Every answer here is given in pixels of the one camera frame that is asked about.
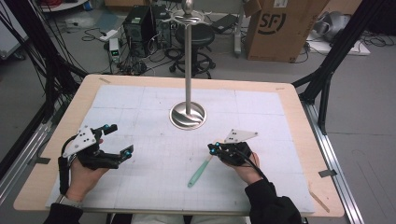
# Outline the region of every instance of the grid paper sheet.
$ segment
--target grid paper sheet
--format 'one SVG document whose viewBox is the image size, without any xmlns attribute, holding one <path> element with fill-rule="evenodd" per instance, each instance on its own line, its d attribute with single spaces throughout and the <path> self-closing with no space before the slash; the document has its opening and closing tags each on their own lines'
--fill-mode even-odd
<svg viewBox="0 0 396 224">
<path fill-rule="evenodd" d="M 247 140 L 261 169 L 300 212 L 314 212 L 301 164 L 279 96 L 273 92 L 191 90 L 207 113 L 192 131 L 173 126 L 169 112 L 185 100 L 185 90 L 105 85 L 97 92 L 81 127 L 117 124 L 101 149 L 119 153 L 134 145 L 131 159 L 107 172 L 84 200 L 86 208 L 160 211 L 248 212 L 247 186 L 236 172 L 213 158 L 192 188 L 187 184 L 209 155 L 207 144 L 231 129 L 258 132 Z M 59 181 L 47 206 L 59 195 Z"/>
</svg>

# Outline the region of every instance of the sf logo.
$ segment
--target sf logo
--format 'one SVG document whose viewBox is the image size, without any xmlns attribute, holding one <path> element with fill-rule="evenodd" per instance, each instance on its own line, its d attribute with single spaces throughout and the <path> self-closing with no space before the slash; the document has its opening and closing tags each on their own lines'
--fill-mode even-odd
<svg viewBox="0 0 396 224">
<path fill-rule="evenodd" d="M 262 15 L 262 24 L 260 24 L 261 29 L 259 29 L 258 33 L 261 35 L 273 35 L 282 28 L 283 23 L 285 23 L 286 14 L 282 13 L 278 14 L 268 14 L 265 13 Z"/>
</svg>

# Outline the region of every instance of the black sleeve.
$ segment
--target black sleeve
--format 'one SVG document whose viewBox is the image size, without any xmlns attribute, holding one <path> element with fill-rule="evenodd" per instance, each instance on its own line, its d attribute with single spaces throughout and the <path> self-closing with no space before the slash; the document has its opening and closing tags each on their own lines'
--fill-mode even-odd
<svg viewBox="0 0 396 224">
<path fill-rule="evenodd" d="M 81 216 L 82 209 L 60 203 L 53 203 L 50 206 L 49 216 L 44 224 L 78 224 Z"/>
<path fill-rule="evenodd" d="M 288 197 L 277 197 L 273 185 L 265 180 L 257 181 L 245 192 L 250 200 L 252 224 L 301 224 L 301 215 Z"/>
</svg>

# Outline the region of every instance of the person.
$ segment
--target person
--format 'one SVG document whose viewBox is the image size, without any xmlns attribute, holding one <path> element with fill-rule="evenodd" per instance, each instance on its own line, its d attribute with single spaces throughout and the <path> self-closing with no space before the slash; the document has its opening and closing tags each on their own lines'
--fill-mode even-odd
<svg viewBox="0 0 396 224">
<path fill-rule="evenodd" d="M 260 167 L 260 159 L 252 153 L 250 159 Z M 288 197 L 277 197 L 274 185 L 262 178 L 250 165 L 231 166 L 247 183 L 245 193 L 250 201 L 250 222 L 252 224 L 301 224 L 301 215 Z M 82 202 L 87 193 L 95 187 L 108 169 L 91 170 L 75 159 L 71 165 L 70 187 L 65 197 L 74 202 Z M 44 224 L 78 224 L 83 211 L 79 207 L 53 203 Z"/>
</svg>

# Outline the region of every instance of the turquoise handle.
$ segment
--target turquoise handle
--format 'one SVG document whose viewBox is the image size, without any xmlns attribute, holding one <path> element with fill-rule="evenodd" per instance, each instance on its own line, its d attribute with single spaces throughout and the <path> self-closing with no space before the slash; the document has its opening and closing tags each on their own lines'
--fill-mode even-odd
<svg viewBox="0 0 396 224">
<path fill-rule="evenodd" d="M 202 165 L 198 168 L 198 170 L 195 172 L 195 174 L 192 176 L 192 178 L 189 181 L 189 184 L 187 185 L 189 188 L 194 186 L 195 182 L 199 179 L 201 174 L 204 172 L 204 169 L 206 168 L 207 164 L 209 163 L 208 160 L 204 161 Z"/>
</svg>

